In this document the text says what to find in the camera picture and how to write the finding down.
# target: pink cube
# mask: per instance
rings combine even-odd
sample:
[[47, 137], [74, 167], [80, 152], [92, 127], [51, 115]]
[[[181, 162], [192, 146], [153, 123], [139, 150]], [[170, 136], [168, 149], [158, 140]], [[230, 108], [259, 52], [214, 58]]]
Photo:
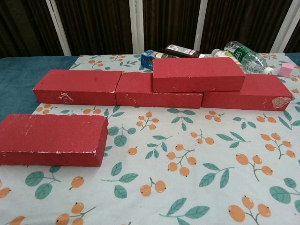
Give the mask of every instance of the pink cube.
[[290, 64], [290, 63], [284, 63], [282, 64], [278, 75], [280, 76], [284, 76], [284, 77], [290, 77], [292, 70], [294, 69], [294, 65]]

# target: dark curtain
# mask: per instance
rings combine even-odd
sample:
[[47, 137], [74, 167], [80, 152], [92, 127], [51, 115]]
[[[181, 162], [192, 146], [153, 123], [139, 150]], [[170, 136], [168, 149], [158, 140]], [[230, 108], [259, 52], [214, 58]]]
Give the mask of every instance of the dark curtain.
[[239, 41], [258, 53], [268, 53], [292, 0], [209, 0], [200, 52], [224, 49]]
[[128, 0], [56, 0], [72, 55], [132, 54]]
[[200, 0], [143, 0], [145, 50], [194, 48]]
[[300, 53], [300, 20], [298, 21], [297, 26], [295, 27], [292, 36], [287, 43], [285, 53]]
[[45, 0], [0, 0], [0, 57], [63, 55]]

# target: tablecloth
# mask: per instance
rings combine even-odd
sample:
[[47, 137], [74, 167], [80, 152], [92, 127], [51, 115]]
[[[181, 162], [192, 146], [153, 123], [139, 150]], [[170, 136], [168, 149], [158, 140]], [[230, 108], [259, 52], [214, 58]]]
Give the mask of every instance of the tablecloth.
[[[275, 72], [294, 64], [262, 56]], [[70, 69], [149, 72], [140, 55], [80, 56]], [[33, 114], [107, 116], [105, 157], [1, 165], [0, 225], [300, 224], [300, 67], [279, 79], [293, 94], [283, 112], [40, 104]]]

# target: red foam block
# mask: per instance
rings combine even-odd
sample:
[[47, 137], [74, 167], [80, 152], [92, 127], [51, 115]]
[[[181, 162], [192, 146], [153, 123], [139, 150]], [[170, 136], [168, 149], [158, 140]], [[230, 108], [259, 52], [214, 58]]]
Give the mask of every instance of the red foam block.
[[154, 92], [240, 90], [245, 76], [230, 58], [153, 60]]
[[121, 71], [50, 70], [33, 88], [41, 103], [116, 105]]
[[124, 73], [116, 90], [117, 105], [200, 108], [202, 93], [154, 93], [152, 73]]
[[202, 107], [283, 111], [292, 97], [277, 76], [246, 74], [240, 91], [205, 92]]
[[0, 165], [100, 166], [103, 116], [11, 114], [0, 123]]

